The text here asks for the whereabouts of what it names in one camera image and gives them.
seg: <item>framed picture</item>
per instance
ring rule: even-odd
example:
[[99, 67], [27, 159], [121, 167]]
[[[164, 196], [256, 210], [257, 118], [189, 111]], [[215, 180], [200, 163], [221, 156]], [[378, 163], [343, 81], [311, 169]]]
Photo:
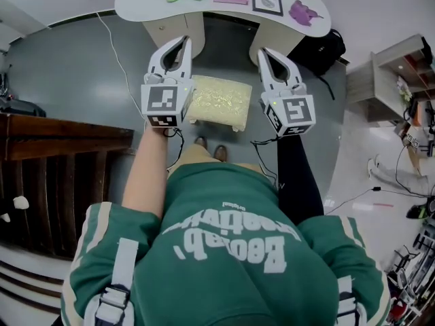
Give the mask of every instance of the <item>framed picture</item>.
[[281, 0], [252, 0], [252, 10], [284, 16]]

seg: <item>white table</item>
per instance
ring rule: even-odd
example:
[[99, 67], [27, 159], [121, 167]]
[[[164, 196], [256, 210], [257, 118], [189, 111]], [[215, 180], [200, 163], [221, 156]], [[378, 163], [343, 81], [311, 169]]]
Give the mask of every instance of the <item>white table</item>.
[[289, 15], [296, 0], [282, 0], [284, 16], [276, 16], [252, 10], [252, 0], [247, 5], [215, 3], [213, 0], [115, 0], [116, 13], [125, 20], [143, 22], [158, 47], [181, 35], [189, 35], [193, 41], [193, 57], [204, 47], [203, 13], [222, 12], [239, 18], [259, 22], [260, 27], [249, 50], [254, 64], [260, 47], [270, 47], [282, 54], [289, 54], [305, 35], [322, 37], [331, 28], [331, 18], [321, 0], [301, 0], [323, 18], [313, 18], [311, 26], [297, 23]]

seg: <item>green hoodie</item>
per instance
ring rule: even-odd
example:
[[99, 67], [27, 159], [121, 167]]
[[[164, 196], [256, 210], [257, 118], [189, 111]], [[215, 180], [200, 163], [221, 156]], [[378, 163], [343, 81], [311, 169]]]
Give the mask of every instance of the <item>green hoodie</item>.
[[64, 324], [81, 325], [89, 300], [110, 285], [120, 238], [139, 242], [135, 325], [333, 326], [337, 279], [349, 275], [368, 325], [387, 315], [386, 277], [355, 221], [321, 216], [296, 227], [254, 171], [181, 166], [168, 180], [164, 211], [160, 221], [108, 202], [88, 209], [63, 286]]

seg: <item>bag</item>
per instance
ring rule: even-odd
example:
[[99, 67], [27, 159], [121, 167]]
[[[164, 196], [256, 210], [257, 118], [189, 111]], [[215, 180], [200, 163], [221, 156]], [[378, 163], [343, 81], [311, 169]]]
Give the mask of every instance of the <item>bag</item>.
[[304, 37], [290, 52], [288, 58], [311, 70], [314, 75], [328, 86], [332, 100], [334, 93], [329, 83], [321, 76], [346, 52], [341, 34], [331, 29], [323, 37]]

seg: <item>purple toy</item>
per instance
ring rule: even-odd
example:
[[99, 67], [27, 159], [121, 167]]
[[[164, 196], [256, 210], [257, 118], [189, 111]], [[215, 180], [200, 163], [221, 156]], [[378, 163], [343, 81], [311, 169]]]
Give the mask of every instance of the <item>purple toy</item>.
[[310, 21], [313, 18], [323, 18], [319, 16], [316, 11], [310, 10], [308, 6], [303, 5], [300, 0], [296, 0], [293, 3], [288, 13], [297, 23], [306, 26], [311, 26]]

